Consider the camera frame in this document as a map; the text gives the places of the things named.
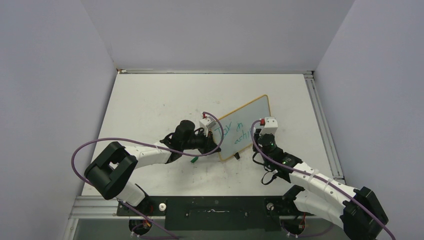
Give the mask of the green marker cap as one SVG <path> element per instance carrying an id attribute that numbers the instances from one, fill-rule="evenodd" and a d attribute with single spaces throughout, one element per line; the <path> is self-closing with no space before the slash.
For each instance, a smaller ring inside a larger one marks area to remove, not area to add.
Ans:
<path id="1" fill-rule="evenodd" d="M 199 157 L 198 156 L 196 156 L 196 157 L 194 157 L 190 162 L 192 163 L 192 164 L 194 164 L 197 160 L 199 159 Z"/>

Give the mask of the yellow framed whiteboard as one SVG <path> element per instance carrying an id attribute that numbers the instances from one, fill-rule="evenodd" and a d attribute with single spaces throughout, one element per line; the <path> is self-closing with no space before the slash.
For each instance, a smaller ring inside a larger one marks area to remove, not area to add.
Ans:
<path id="1" fill-rule="evenodd" d="M 268 95 L 264 94 L 219 119 L 211 128 L 216 144 L 221 143 L 219 159 L 224 162 L 252 146 L 251 126 L 271 116 Z"/>

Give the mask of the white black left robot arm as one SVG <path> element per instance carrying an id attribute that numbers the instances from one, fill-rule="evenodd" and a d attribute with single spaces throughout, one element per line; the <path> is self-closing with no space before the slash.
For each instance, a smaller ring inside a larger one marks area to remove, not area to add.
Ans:
<path id="1" fill-rule="evenodd" d="M 199 121 L 199 128 L 190 120 L 182 120 L 174 132 L 154 144 L 124 146 L 118 141 L 110 142 L 86 168 L 84 177 L 106 199 L 120 200 L 129 204 L 136 215 L 149 210 L 148 194 L 136 183 L 130 182 L 135 169 L 156 164 L 170 164 L 187 150 L 198 150 L 201 156 L 218 153 L 212 128 L 220 123 L 212 117 Z"/>

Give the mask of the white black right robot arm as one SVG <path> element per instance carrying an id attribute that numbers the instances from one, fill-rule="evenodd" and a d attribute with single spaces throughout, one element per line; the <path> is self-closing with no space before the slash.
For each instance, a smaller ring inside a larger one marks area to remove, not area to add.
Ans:
<path id="1" fill-rule="evenodd" d="M 293 185 L 293 194 L 282 201 L 287 213 L 306 212 L 325 219 L 351 240 L 375 240 L 387 230 L 389 218 L 370 188 L 355 188 L 327 177 L 278 147 L 273 134 L 260 134 L 256 128 L 252 133 L 253 149 L 264 165 Z"/>

